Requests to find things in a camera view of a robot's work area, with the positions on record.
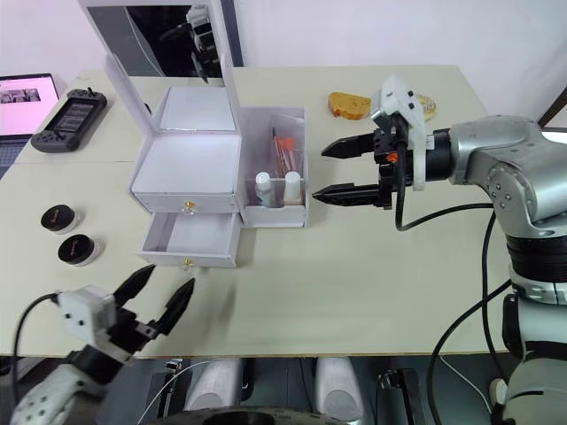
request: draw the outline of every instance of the mirror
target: mirror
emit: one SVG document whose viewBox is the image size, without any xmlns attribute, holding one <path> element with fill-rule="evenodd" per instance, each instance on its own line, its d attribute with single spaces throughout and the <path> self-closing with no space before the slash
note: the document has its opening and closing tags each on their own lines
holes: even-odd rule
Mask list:
<svg viewBox="0 0 567 425">
<path fill-rule="evenodd" d="M 209 8 L 193 5 L 87 7 L 156 129 L 235 131 Z"/>
</svg>

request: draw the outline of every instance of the table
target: table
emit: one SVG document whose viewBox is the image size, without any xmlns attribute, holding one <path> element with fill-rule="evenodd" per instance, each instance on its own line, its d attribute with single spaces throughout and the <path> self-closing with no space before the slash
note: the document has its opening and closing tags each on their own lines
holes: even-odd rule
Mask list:
<svg viewBox="0 0 567 425">
<path fill-rule="evenodd" d="M 319 155 L 335 139 L 374 127 L 369 120 L 334 118 L 327 95 L 371 95 L 393 72 L 437 103 L 429 130 L 485 115 L 454 66 L 244 68 L 235 70 L 235 80 L 242 105 L 306 107 L 309 170 L 317 190 L 332 183 L 375 181 L 369 156 L 338 160 Z M 127 193 L 142 134 L 102 71 L 81 73 L 71 88 L 87 85 L 104 92 L 111 104 L 88 143 L 77 152 L 53 156 L 27 146 L 0 181 L 2 353 L 11 351 L 16 320 L 32 299 L 86 284 L 114 291 L 144 265 L 134 252 L 150 216 Z M 405 220 L 477 201 L 486 201 L 478 188 L 429 183 L 424 192 L 407 193 Z M 58 261 L 63 236 L 39 226 L 43 211 L 58 203 L 83 212 L 76 231 L 104 246 L 87 267 Z M 140 357 L 431 352 L 447 326 L 480 299 L 480 252 L 489 214 L 459 212 L 399 233 L 393 212 L 313 200 L 308 228 L 244 230 L 237 269 L 196 269 L 198 283 L 187 312 L 168 337 L 148 344 Z M 490 288 L 507 278 L 508 263 L 497 228 L 489 251 Z M 187 278 L 183 270 L 157 267 L 127 307 L 143 321 L 157 318 Z M 489 316 L 496 348 L 503 350 L 501 297 L 491 303 Z M 29 317 L 20 349 L 22 355 L 64 356 L 81 346 L 47 303 Z M 445 349 L 486 351 L 480 314 L 457 329 Z"/>
</svg>

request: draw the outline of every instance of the black jar lid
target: black jar lid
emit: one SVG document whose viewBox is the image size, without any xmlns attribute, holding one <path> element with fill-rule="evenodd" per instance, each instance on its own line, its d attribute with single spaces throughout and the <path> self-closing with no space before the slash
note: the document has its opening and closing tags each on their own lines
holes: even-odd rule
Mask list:
<svg viewBox="0 0 567 425">
<path fill-rule="evenodd" d="M 67 205 L 55 205 L 47 210 L 42 217 L 42 226 L 57 232 L 66 228 L 74 219 L 74 211 Z"/>
<path fill-rule="evenodd" d="M 78 264 L 87 259 L 95 249 L 95 243 L 86 235 L 68 237 L 59 246 L 59 259 L 68 264 Z"/>
</svg>

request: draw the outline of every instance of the black cable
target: black cable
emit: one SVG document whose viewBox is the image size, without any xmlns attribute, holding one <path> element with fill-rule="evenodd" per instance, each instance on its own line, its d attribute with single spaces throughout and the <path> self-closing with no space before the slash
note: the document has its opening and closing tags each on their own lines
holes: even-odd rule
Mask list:
<svg viewBox="0 0 567 425">
<path fill-rule="evenodd" d="M 376 395 L 374 396 L 374 423 L 375 423 L 375 425 L 378 425 L 378 392 L 380 391 L 380 388 L 382 388 L 382 383 L 384 382 L 385 377 L 386 377 L 386 374 L 381 374 L 380 377 L 378 378 L 378 384 L 376 386 Z"/>
<path fill-rule="evenodd" d="M 307 398 L 307 403 L 309 404 L 309 412 L 313 412 L 313 403 L 311 403 L 311 398 L 309 397 L 309 391 L 307 390 L 307 384 L 305 383 L 305 374 L 303 373 L 303 361 L 301 361 L 301 357 L 298 357 L 299 360 L 299 370 L 301 371 L 301 381 L 303 382 L 303 390 L 305 391 L 305 396 Z"/>
<path fill-rule="evenodd" d="M 504 372 L 502 364 L 498 360 L 496 355 L 496 350 L 494 349 L 493 339 L 490 335 L 490 328 L 488 326 L 488 302 L 486 297 L 488 296 L 488 244 L 490 243 L 490 235 L 492 234 L 494 223 L 496 222 L 496 214 L 490 216 L 488 221 L 488 226 L 486 226 L 485 240 L 482 243 L 482 328 L 485 331 L 486 345 L 488 345 L 488 351 L 493 359 L 494 365 L 500 374 L 500 377 L 505 383 L 508 383 L 508 375 Z"/>
<path fill-rule="evenodd" d="M 466 319 L 468 319 L 476 310 L 478 310 L 484 302 L 488 303 L 492 301 L 494 298 L 499 296 L 503 291 L 507 290 L 512 285 L 511 280 L 507 280 L 501 286 L 499 286 L 496 290 L 491 292 L 485 299 L 481 299 L 478 301 L 474 306 L 472 306 L 469 310 L 465 313 L 461 314 L 454 321 L 451 326 L 445 331 L 445 334 L 439 339 L 435 349 L 433 350 L 433 354 L 431 355 L 431 359 L 429 362 L 429 366 L 427 367 L 427 401 L 429 402 L 429 408 L 431 410 L 431 414 L 433 416 L 433 420 L 435 421 L 436 425 L 441 425 L 441 419 L 439 418 L 439 411 L 437 410 L 437 405 L 435 404 L 435 396 L 433 394 L 433 369 L 435 368 L 435 362 L 439 357 L 439 353 L 441 352 L 441 348 L 447 341 L 447 339 L 453 334 L 454 330 L 461 325 Z"/>
<path fill-rule="evenodd" d="M 48 299 L 56 300 L 57 293 L 46 294 L 34 302 L 32 302 L 24 311 L 24 313 L 19 317 L 18 327 L 16 328 L 16 336 L 14 337 L 14 349 L 12 355 L 12 393 L 14 397 L 14 405 L 17 406 L 19 403 L 19 389 L 18 389 L 18 347 L 19 347 L 19 339 L 21 338 L 21 330 L 24 327 L 24 322 L 26 321 L 27 315 L 34 309 L 34 307 L 43 301 Z"/>
<path fill-rule="evenodd" d="M 493 208 L 492 204 L 465 204 L 465 205 L 458 205 L 452 206 L 451 208 L 446 208 L 441 211 L 437 211 L 428 215 L 423 216 L 421 219 L 417 219 L 412 221 L 408 224 L 403 224 L 403 216 L 404 216 L 404 202 L 406 198 L 406 146 L 403 143 L 398 143 L 396 147 L 396 151 L 398 152 L 398 162 L 397 162 L 397 186 L 398 186 L 398 194 L 396 196 L 396 213 L 395 213 L 395 221 L 396 221 L 396 228 L 400 232 L 405 232 L 406 230 L 410 230 L 415 226 L 419 226 L 420 224 L 424 224 L 426 221 L 437 219 L 442 215 L 456 213 L 458 211 L 465 211 L 465 210 L 476 210 L 480 208 Z"/>
</svg>

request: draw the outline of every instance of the white bottle cap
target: white bottle cap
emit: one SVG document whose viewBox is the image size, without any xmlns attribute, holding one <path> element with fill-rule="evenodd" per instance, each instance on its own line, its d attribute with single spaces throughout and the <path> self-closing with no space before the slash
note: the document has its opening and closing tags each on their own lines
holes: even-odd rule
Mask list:
<svg viewBox="0 0 567 425">
<path fill-rule="evenodd" d="M 268 173 L 262 171 L 261 173 L 256 174 L 256 188 L 258 188 L 258 190 L 270 190 L 271 187 L 272 183 L 269 179 Z"/>
<path fill-rule="evenodd" d="M 298 199 L 301 197 L 301 176 L 297 171 L 290 171 L 285 175 L 285 199 Z"/>
</svg>

